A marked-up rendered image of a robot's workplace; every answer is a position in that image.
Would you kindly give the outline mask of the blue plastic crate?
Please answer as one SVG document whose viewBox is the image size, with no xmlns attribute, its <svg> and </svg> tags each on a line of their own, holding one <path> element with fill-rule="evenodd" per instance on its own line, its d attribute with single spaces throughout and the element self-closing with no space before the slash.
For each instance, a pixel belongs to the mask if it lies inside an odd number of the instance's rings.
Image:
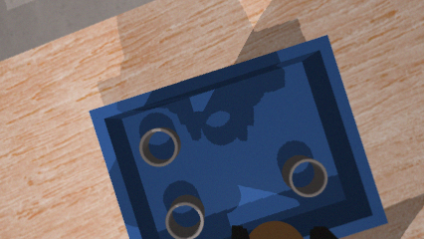
<svg viewBox="0 0 424 239">
<path fill-rule="evenodd" d="M 232 225 L 250 235 L 269 221 L 339 239 L 388 223 L 328 35 L 89 112 L 129 239 L 175 239 L 165 217 L 181 195 L 205 209 L 194 239 L 232 239 Z M 181 141 L 160 167 L 139 152 L 158 127 Z M 324 166 L 319 195 L 284 182 L 295 155 Z"/>
</svg>

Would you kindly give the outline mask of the bronze bushing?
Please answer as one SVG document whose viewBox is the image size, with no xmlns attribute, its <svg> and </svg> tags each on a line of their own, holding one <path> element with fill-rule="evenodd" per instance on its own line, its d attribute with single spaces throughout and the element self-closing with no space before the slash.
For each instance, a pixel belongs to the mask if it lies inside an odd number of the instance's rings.
<svg viewBox="0 0 424 239">
<path fill-rule="evenodd" d="M 269 221 L 256 227 L 250 239 L 304 239 L 300 232 L 288 223 Z"/>
</svg>

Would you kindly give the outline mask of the grey metal bushing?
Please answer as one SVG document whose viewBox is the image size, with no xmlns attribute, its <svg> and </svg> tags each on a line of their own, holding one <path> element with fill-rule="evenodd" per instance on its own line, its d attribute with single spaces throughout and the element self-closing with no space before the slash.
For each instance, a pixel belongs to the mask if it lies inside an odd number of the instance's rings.
<svg viewBox="0 0 424 239">
<path fill-rule="evenodd" d="M 312 164 L 315 176 L 309 185 L 305 187 L 295 187 L 293 184 L 293 172 L 295 168 L 303 162 L 310 162 Z M 314 197 L 319 195 L 323 192 L 327 184 L 327 172 L 324 166 L 319 161 L 304 155 L 295 155 L 289 158 L 283 166 L 282 176 L 286 185 L 302 197 Z"/>
<path fill-rule="evenodd" d="M 168 159 L 158 159 L 154 157 L 149 150 L 149 147 L 148 147 L 149 140 L 152 137 L 152 135 L 158 131 L 167 133 L 173 139 L 174 152 L 173 152 L 173 155 Z M 169 164 L 178 155 L 180 148 L 181 148 L 181 141 L 178 134 L 174 130 L 168 127 L 158 127 L 158 128 L 153 128 L 149 130 L 143 135 L 139 143 L 139 152 L 142 159 L 146 163 L 156 167 L 165 166 Z"/>
<path fill-rule="evenodd" d="M 176 207 L 182 205 L 191 206 L 199 213 L 200 220 L 197 224 L 191 227 L 183 227 L 175 222 L 172 211 Z M 193 195 L 181 195 L 172 202 L 165 217 L 165 226 L 168 233 L 175 239 L 194 239 L 201 233 L 203 229 L 204 217 L 204 206 L 197 197 Z"/>
</svg>

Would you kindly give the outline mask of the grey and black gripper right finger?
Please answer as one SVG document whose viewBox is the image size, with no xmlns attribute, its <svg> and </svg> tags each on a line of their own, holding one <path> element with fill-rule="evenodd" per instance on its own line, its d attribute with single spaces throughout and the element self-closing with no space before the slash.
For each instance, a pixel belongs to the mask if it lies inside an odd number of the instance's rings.
<svg viewBox="0 0 424 239">
<path fill-rule="evenodd" d="M 310 231 L 310 239 L 338 239 L 326 227 L 314 227 Z"/>
</svg>

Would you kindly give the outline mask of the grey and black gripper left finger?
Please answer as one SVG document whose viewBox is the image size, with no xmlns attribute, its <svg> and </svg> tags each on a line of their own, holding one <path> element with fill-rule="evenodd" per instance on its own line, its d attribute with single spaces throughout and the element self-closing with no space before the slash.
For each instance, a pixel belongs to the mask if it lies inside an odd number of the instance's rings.
<svg viewBox="0 0 424 239">
<path fill-rule="evenodd" d="M 247 229 L 232 225 L 232 239 L 250 239 Z"/>
</svg>

